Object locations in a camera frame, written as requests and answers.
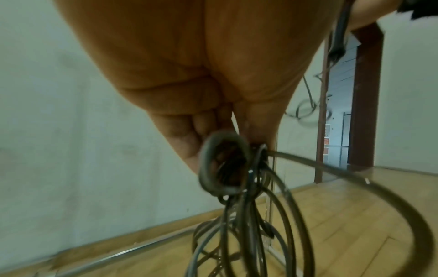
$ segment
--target baseboard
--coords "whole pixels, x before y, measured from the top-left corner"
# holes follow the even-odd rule
[[[290,191],[298,193],[317,186],[315,183],[306,184]],[[256,200],[257,204],[266,203],[266,196],[259,197]],[[49,260],[44,260],[40,263],[27,264],[18,269],[0,273],[0,277],[29,277],[36,272],[44,269],[59,269],[68,265],[72,265],[81,261],[94,259],[99,256],[105,256],[114,253],[120,249],[128,248],[148,240],[152,240],[161,235],[169,234],[174,231],[187,228],[207,220],[214,219],[222,214],[222,209],[217,209],[203,214],[198,214],[189,218],[173,221],[156,227],[140,230],[138,232],[113,237],[107,240],[97,241],[95,243],[79,246],[68,249],[56,254]]]
[[[416,174],[421,174],[421,175],[438,176],[438,173],[431,173],[431,172],[426,172],[426,171],[410,170],[410,169],[403,169],[403,168],[396,168],[396,167],[375,166],[375,168],[383,168],[383,169],[388,169],[388,170],[402,171],[402,172],[408,172],[408,173],[416,173]]]

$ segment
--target brown door frame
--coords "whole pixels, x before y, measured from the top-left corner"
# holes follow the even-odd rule
[[[351,165],[352,170],[360,170],[374,166],[375,131],[384,35],[377,23],[370,24],[352,33],[361,45],[357,47],[356,56],[348,163]],[[327,68],[328,41],[325,45],[323,68]],[[324,157],[325,99],[329,87],[329,72],[323,73],[322,80],[316,155],[318,162],[323,162]],[[322,175],[320,170],[315,171],[316,183],[322,182]]]

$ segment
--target skin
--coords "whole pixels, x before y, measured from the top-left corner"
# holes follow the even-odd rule
[[[396,2],[358,0],[350,26],[374,22]],[[232,113],[249,143],[274,148],[284,111],[342,3],[55,1],[106,78],[148,113],[194,172],[209,134],[234,129]]]

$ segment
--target sleeve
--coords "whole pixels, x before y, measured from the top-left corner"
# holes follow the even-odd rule
[[[400,13],[412,11],[412,20],[438,16],[438,0],[403,0],[397,11]]]

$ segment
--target hardwood floor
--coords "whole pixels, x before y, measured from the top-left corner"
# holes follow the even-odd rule
[[[386,169],[372,169],[366,175],[413,204],[426,218],[434,234],[438,234],[438,176]],[[293,195],[310,229],[317,276],[388,277],[406,260],[412,243],[409,227],[393,208],[378,197],[341,180],[312,186]],[[265,204],[258,207],[264,214]],[[284,232],[276,210],[273,224]],[[295,226],[293,231],[296,234],[297,260],[302,268],[302,249]],[[231,241],[230,246],[238,249],[236,241]],[[273,246],[279,249],[278,243],[274,242]],[[82,276],[183,276],[190,257],[191,235],[188,235]],[[284,268],[270,255],[267,259],[269,277],[283,276]],[[199,276],[208,276],[214,266],[214,261],[204,264]],[[240,262],[234,262],[233,267],[238,276],[245,276]],[[425,276],[438,276],[436,258]]]

